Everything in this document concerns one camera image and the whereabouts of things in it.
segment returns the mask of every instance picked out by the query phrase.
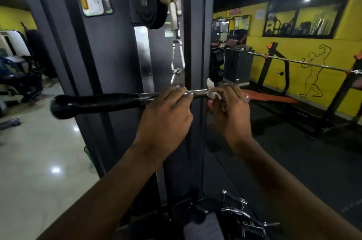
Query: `poster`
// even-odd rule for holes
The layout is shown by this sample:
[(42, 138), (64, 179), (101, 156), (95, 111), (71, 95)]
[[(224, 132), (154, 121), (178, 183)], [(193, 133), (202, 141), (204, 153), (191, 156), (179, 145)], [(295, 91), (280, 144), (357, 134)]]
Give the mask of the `poster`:
[(264, 16), (265, 16), (265, 9), (258, 9), (256, 11), (256, 16), (255, 16), (255, 19), (256, 20), (260, 20), (260, 19), (264, 19)]

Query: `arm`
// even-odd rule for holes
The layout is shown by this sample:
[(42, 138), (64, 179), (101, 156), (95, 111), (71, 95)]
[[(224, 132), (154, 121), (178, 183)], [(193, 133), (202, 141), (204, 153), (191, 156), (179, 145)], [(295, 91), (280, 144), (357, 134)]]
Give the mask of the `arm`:
[(238, 86), (223, 86), (227, 106), (215, 100), (215, 120), (233, 151), (260, 184), (291, 239), (362, 239), (362, 233), (311, 193), (251, 136), (250, 109)]
[(109, 239), (151, 175), (186, 136), (192, 95), (170, 88), (143, 112), (132, 146), (122, 159), (38, 240)]

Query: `hand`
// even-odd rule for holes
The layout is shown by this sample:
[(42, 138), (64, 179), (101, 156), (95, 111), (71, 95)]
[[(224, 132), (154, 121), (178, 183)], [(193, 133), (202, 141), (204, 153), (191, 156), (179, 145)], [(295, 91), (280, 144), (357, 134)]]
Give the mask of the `hand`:
[(226, 100), (226, 108), (219, 99), (214, 100), (212, 107), (217, 126), (235, 150), (238, 144), (252, 140), (249, 104), (237, 85), (215, 87), (212, 91), (222, 94)]
[(186, 88), (171, 87), (151, 102), (142, 114), (133, 146), (148, 160), (160, 165), (182, 142), (193, 116), (192, 94)]

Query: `forearm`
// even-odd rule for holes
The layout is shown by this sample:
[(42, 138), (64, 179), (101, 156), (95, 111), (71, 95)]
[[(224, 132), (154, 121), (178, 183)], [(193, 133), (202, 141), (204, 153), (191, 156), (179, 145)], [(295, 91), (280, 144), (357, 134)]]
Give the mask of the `forearm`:
[(293, 239), (362, 239), (362, 233), (324, 204), (252, 138), (233, 148)]
[(157, 163), (148, 161), (142, 148), (130, 147), (123, 158), (38, 240), (109, 238), (156, 169)]

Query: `black foam grip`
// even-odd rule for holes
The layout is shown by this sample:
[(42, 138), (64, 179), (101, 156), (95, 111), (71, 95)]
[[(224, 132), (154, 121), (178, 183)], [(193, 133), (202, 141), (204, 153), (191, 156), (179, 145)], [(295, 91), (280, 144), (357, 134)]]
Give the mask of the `black foam grip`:
[(111, 93), (97, 96), (58, 95), (50, 104), (50, 111), (57, 119), (69, 119), (78, 114), (113, 112), (139, 108), (137, 93)]

